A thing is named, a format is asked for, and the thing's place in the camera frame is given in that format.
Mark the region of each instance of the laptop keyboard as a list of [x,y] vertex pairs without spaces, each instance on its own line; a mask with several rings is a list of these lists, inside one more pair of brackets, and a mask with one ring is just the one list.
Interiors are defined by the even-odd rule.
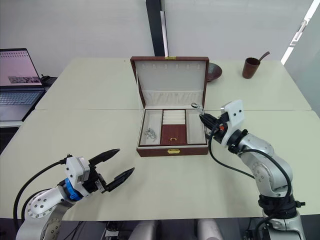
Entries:
[[0,105],[32,104],[40,92],[1,92]]

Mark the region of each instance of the laptop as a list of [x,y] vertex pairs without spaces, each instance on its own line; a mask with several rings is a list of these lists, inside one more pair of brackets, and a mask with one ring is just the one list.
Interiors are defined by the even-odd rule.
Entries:
[[44,94],[28,50],[0,49],[0,121],[23,121]]

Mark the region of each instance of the laptop screen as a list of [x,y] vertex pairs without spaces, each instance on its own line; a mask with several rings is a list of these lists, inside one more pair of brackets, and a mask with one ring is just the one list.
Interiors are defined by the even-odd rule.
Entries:
[[0,51],[0,86],[41,86],[26,49]]

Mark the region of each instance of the dark bowl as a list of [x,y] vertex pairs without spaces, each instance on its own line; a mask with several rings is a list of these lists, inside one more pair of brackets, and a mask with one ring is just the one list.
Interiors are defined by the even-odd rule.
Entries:
[[217,64],[209,62],[208,74],[207,74],[207,82],[211,82],[219,78],[222,75],[222,69]]

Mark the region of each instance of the gold latch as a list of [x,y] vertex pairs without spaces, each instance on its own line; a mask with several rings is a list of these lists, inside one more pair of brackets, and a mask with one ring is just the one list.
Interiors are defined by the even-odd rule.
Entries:
[[175,56],[165,56],[164,57],[165,60],[176,60]]
[[174,148],[174,149],[168,149],[168,154],[179,154],[180,149]]

